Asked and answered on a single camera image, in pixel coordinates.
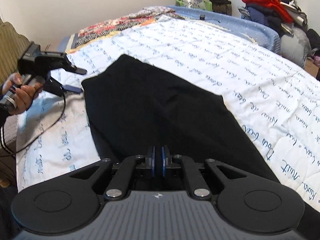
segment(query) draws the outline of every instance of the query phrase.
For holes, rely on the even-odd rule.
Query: beige striped fabric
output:
[[[9,22],[0,19],[0,84],[17,68],[17,60],[30,41],[16,32]]]

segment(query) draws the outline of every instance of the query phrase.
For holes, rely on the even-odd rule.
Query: human hand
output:
[[[14,84],[21,85],[22,77],[19,73],[13,73],[7,79],[7,81],[2,86],[2,95],[5,95],[9,88]],[[22,114],[26,109],[31,106],[33,99],[36,99],[39,93],[42,92],[42,84],[36,83],[34,87],[23,85],[21,88],[16,88],[16,94],[14,101],[17,104],[17,108],[10,111],[9,114]]]

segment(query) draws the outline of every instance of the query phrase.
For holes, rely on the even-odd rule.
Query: triangular cutout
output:
[[[89,179],[98,169],[100,166],[93,166],[84,171],[80,171],[75,175],[70,176],[71,178],[75,179]]]
[[[246,175],[229,169],[225,166],[217,165],[217,168],[228,178],[228,179],[240,179],[245,178]]]

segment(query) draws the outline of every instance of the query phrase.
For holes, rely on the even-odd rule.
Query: fingernail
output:
[[[22,85],[22,78],[17,78],[17,85]]]

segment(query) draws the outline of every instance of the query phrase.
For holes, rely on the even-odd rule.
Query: blue mattress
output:
[[[241,38],[249,40],[254,39],[260,46],[279,54],[280,53],[280,37],[274,30],[261,25],[259,23],[243,20],[229,15],[203,11],[199,9],[191,9],[179,6],[169,6],[175,11],[185,17],[191,19],[199,19],[200,14],[205,14],[205,21],[219,25],[226,30],[226,32],[237,35]],[[65,37],[57,48],[57,51],[65,51],[67,44],[71,44],[71,49],[75,48],[78,34]]]

